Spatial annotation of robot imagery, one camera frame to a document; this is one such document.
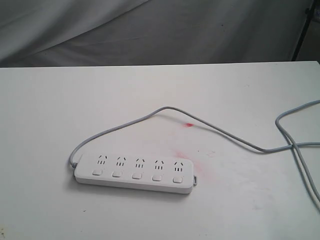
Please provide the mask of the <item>black tripod stand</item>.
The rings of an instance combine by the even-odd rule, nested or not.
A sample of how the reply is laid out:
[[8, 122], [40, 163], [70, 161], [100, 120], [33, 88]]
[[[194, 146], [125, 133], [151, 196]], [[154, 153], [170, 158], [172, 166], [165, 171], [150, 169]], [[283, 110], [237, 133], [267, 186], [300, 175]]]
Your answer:
[[310, 23], [311, 23], [313, 17], [314, 17], [316, 4], [317, 4], [317, 1], [313, 0], [311, 2], [310, 7], [306, 8], [305, 11], [304, 11], [304, 13], [306, 14], [305, 22], [304, 22], [303, 28], [301, 30], [300, 36], [298, 38], [296, 47], [295, 47], [295, 49], [293, 51], [293, 54], [292, 54], [292, 57], [291, 57], [291, 60], [290, 60], [291, 62], [295, 62], [297, 60], [297, 57], [298, 57], [299, 52], [301, 50], [302, 44], [303, 44], [304, 39], [306, 37], [308, 28], [310, 26]]

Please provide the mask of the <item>white five-outlet power strip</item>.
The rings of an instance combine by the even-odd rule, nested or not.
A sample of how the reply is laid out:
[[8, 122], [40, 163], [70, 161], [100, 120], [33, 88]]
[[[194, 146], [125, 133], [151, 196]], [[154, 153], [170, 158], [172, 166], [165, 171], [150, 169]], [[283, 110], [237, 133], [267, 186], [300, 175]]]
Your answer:
[[146, 191], [190, 194], [197, 184], [189, 159], [87, 153], [74, 170], [78, 183]]

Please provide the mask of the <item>grey backdrop cloth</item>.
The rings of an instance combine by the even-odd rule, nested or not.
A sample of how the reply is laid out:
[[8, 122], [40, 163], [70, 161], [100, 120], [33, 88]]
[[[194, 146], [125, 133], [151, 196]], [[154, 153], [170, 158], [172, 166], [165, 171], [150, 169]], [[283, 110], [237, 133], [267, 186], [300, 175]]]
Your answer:
[[3, 0], [2, 67], [290, 61], [313, 0]]

